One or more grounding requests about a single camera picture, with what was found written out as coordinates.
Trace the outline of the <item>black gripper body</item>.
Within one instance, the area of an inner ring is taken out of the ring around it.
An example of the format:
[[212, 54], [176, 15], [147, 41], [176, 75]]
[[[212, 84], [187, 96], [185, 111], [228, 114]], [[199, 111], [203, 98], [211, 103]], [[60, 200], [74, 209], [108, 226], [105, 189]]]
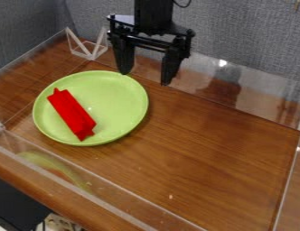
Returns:
[[153, 51], [165, 52], [169, 47], [176, 47], [184, 58], [191, 57], [192, 40], [196, 36], [193, 29], [188, 29], [175, 22], [171, 22], [163, 29], [143, 29], [136, 24], [133, 15], [112, 14], [107, 18], [111, 22], [109, 36], [117, 35], [135, 46]]

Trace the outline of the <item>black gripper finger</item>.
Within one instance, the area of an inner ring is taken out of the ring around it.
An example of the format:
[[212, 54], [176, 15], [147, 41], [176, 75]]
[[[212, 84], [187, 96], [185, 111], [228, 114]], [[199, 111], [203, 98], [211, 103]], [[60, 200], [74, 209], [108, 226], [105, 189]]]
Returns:
[[163, 69], [161, 69], [161, 85], [168, 86], [172, 82], [172, 79], [176, 77], [180, 66], [181, 66], [181, 53], [176, 49], [167, 51], [167, 54], [163, 58]]
[[127, 38], [123, 38], [119, 34], [113, 34], [111, 37], [113, 44], [115, 56], [117, 60], [119, 70], [123, 75], [132, 72], [135, 65], [135, 45]]

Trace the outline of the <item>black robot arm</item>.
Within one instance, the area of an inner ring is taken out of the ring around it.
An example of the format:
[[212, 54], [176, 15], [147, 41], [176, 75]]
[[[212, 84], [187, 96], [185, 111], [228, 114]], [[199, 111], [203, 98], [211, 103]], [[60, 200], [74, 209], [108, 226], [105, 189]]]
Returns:
[[161, 85], [168, 86], [176, 77], [181, 62], [191, 57], [195, 30], [173, 22], [175, 0], [135, 0], [135, 15], [111, 14], [112, 41], [120, 73], [127, 75], [135, 66], [136, 48], [164, 52]]

